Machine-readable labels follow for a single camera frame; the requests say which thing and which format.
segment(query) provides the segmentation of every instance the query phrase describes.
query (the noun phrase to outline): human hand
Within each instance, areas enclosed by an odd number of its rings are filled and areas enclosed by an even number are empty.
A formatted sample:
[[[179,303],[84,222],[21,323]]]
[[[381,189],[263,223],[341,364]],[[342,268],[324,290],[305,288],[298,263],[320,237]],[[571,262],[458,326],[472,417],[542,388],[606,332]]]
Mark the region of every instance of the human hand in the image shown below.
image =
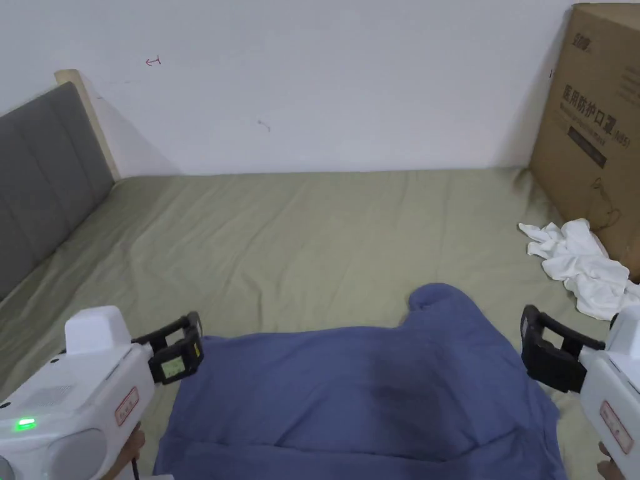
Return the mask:
[[[602,475],[605,480],[625,480],[616,462],[611,459],[611,455],[609,455],[609,451],[605,448],[604,444],[600,442],[598,447],[602,453],[609,457],[609,461],[601,461],[598,464],[598,472],[600,475]]]
[[[116,463],[113,464],[111,470],[109,470],[101,480],[114,480],[134,458],[136,460],[140,458],[140,449],[144,444],[145,433],[140,429],[140,424],[138,424],[131,433],[127,443],[122,447]]]

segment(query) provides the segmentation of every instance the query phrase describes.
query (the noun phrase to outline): green indicator light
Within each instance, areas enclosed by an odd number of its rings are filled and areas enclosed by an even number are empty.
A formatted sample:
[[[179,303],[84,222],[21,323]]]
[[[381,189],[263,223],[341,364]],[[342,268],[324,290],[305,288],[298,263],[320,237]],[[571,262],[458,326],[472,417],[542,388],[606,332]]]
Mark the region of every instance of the green indicator light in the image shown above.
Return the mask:
[[[36,423],[36,419],[20,419],[18,420],[17,425],[15,426],[16,431],[24,431],[31,430],[32,428],[36,428],[38,424]]]

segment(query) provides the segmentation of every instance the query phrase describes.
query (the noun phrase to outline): white towel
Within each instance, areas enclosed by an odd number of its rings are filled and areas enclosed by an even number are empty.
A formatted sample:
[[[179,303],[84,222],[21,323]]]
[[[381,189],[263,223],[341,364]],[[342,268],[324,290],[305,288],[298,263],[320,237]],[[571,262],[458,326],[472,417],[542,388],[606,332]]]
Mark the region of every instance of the white towel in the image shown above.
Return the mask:
[[[564,282],[583,314],[611,320],[624,307],[640,304],[640,286],[629,280],[627,267],[609,258],[584,218],[562,228],[554,223],[543,229],[523,223],[518,227],[533,240],[527,253],[545,259],[546,274]]]

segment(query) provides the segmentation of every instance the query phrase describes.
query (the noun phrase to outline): green bed sheet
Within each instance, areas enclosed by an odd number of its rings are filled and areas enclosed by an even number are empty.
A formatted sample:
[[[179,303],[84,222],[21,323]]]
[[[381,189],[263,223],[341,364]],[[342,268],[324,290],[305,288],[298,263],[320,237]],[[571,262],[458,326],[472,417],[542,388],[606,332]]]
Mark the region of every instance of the green bed sheet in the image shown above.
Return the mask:
[[[447,282],[518,349],[527,303],[605,338],[608,324],[526,255],[520,221],[559,218],[517,169],[123,180],[0,303],[0,397],[63,347],[66,319],[99,305],[118,306],[133,336],[190,310],[209,335],[393,327],[414,288]],[[145,414],[143,472],[176,391],[160,388]],[[549,394],[570,477],[596,479],[598,439],[576,398]]]

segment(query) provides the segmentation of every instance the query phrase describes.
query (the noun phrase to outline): blue fabric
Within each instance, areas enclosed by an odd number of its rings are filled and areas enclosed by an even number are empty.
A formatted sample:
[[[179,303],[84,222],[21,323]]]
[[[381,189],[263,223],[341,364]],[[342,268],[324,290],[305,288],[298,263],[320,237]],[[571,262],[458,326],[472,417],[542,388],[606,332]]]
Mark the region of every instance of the blue fabric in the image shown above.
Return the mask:
[[[207,337],[154,473],[566,480],[556,407],[476,305],[432,284],[409,308],[398,328]]]

